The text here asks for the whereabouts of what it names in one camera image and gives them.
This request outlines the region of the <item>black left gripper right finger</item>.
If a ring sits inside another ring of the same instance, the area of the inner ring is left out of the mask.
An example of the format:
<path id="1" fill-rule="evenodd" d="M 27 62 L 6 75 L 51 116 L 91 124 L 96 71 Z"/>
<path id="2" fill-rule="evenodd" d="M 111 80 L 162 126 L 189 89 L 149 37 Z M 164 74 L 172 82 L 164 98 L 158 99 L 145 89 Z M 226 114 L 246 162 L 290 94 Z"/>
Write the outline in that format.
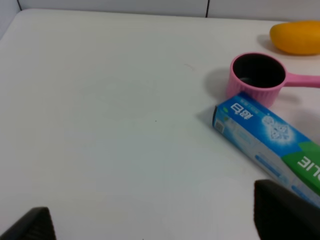
<path id="1" fill-rule="evenodd" d="M 257 180 L 254 224 L 261 240 L 318 240 L 320 209 L 271 180 Z"/>

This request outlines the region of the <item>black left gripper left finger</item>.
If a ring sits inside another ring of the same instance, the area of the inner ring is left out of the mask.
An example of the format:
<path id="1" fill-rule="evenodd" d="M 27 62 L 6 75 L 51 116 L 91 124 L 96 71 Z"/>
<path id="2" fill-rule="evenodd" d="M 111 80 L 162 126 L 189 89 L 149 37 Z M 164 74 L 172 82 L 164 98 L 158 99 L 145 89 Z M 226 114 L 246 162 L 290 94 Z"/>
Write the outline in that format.
<path id="1" fill-rule="evenodd" d="M 56 240 L 56 232 L 48 207 L 34 207 L 9 227 L 1 240 Z"/>

